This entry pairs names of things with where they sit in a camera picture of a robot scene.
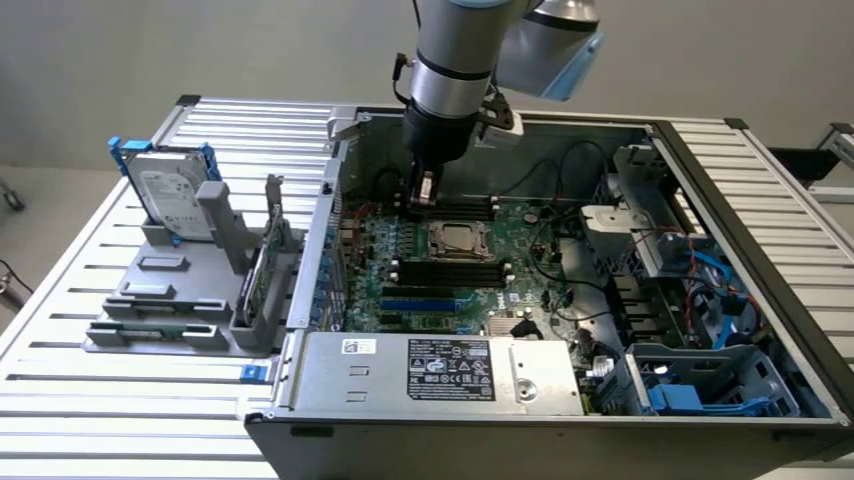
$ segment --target motherboard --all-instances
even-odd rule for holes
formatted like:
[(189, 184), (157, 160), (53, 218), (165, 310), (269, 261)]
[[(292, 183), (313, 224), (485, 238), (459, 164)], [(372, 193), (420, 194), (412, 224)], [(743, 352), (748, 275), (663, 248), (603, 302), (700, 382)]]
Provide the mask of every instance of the motherboard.
[(552, 316), (565, 287), (531, 264), (563, 278), (551, 233), (533, 242), (540, 205), (501, 203), (452, 219), (440, 210), (413, 218), (377, 204), (348, 207), (345, 330), (509, 336), (528, 320), (531, 338), (568, 338), (571, 325)]

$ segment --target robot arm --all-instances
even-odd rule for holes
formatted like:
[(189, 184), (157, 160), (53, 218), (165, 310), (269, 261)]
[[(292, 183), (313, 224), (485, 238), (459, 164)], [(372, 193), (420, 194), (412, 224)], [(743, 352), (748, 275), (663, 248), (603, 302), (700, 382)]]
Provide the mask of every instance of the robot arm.
[(421, 2), (412, 98), (403, 116), (412, 203), (435, 202), (443, 165), (465, 153), (477, 125), (511, 130), (519, 121), (495, 85), (552, 100), (569, 98), (601, 41), (592, 3)]

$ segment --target sticker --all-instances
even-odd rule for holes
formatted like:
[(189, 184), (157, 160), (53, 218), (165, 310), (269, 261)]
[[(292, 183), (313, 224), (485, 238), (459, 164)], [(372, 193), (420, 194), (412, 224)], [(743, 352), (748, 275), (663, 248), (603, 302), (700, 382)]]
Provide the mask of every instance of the sticker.
[(341, 354), (344, 355), (373, 355), (376, 353), (374, 338), (345, 338), (341, 342)]
[(412, 400), (495, 401), (487, 340), (409, 339), (407, 372)]
[(210, 227), (196, 201), (196, 189), (177, 173), (140, 173), (145, 194), (162, 226), (188, 240), (210, 240)]

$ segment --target white wall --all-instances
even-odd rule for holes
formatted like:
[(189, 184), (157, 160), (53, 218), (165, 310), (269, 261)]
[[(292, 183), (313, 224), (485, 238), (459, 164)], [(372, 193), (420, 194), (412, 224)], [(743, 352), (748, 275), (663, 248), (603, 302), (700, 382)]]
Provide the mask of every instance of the white wall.
[[(854, 120), (850, 0), (600, 0), (581, 112), (737, 116), (808, 145)], [(393, 101), (408, 0), (0, 0), (0, 163), (112, 168), (181, 93)]]

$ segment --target white label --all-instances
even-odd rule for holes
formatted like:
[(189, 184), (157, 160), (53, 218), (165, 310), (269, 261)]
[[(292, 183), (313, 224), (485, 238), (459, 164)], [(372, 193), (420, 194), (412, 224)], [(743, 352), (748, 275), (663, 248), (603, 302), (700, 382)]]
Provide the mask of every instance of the white label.
[(374, 338), (345, 338), (341, 342), (341, 354), (344, 355), (373, 355), (376, 353)]
[(188, 240), (210, 240), (210, 228), (189, 180), (177, 173), (153, 171), (141, 172), (140, 178), (162, 226)]

